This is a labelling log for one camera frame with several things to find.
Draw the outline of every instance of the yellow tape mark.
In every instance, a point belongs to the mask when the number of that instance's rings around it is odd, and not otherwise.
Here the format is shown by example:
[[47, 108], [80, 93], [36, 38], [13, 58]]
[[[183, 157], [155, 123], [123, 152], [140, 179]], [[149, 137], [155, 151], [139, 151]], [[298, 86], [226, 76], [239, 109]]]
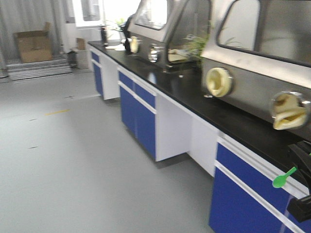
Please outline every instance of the yellow tape mark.
[[68, 112], [70, 109], [66, 109], [66, 110], [61, 110], [61, 111], [57, 111], [57, 112], [53, 112], [53, 113], [46, 113], [45, 115], [46, 116], [49, 116], [49, 115], [53, 115], [53, 114], [57, 114], [57, 113], [65, 113], [65, 112]]

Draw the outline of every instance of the staircase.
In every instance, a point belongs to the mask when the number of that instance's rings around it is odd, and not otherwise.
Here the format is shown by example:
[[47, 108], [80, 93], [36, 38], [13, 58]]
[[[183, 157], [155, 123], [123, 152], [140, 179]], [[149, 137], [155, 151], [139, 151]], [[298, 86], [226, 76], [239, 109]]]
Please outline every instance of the staircase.
[[68, 61], [61, 55], [53, 56], [51, 61], [43, 62], [22, 63], [21, 60], [10, 60], [7, 61], [6, 68], [12, 81], [72, 73]]

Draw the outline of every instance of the black countertop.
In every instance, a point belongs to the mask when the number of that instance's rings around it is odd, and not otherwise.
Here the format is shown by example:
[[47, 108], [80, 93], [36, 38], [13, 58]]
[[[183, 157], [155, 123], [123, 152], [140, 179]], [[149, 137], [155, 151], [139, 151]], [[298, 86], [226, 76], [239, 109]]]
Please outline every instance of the black countertop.
[[[125, 51], [106, 50], [101, 41], [89, 44], [279, 169], [287, 172], [293, 167], [287, 158], [287, 146], [303, 139], [288, 131], [274, 130], [271, 123], [217, 98], [205, 98], [200, 72], [189, 69], [163, 73], [163, 69]], [[297, 174], [293, 177], [306, 185]]]

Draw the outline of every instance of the lab bench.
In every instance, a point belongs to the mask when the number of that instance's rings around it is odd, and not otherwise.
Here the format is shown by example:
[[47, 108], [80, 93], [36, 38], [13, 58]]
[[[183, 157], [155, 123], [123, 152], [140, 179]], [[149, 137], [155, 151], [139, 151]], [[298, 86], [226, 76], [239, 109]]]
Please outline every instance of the lab bench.
[[292, 197], [309, 194], [302, 177], [281, 189], [272, 180], [292, 167], [288, 145], [302, 138], [217, 98], [206, 98], [201, 73], [163, 72], [125, 51], [88, 43], [98, 92], [120, 97], [121, 116], [156, 161], [187, 152], [211, 176], [210, 226], [216, 233], [311, 232], [287, 212]]

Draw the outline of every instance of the lab cabinet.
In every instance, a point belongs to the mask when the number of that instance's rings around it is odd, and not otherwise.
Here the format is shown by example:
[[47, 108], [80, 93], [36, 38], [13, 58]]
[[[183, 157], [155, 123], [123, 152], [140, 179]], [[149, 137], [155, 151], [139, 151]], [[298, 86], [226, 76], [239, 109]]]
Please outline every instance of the lab cabinet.
[[155, 109], [141, 99], [133, 90], [120, 82], [121, 117], [123, 123], [156, 158]]
[[120, 96], [117, 63], [95, 48], [90, 48], [96, 90], [104, 100]]
[[289, 177], [283, 188], [272, 180], [284, 172], [227, 135], [218, 138], [209, 225], [215, 233], [309, 233], [309, 224], [293, 221], [289, 200], [308, 189]]
[[121, 117], [156, 161], [190, 150], [191, 117], [172, 99], [119, 67]]
[[282, 223], [216, 169], [209, 225], [215, 233], [279, 233]]

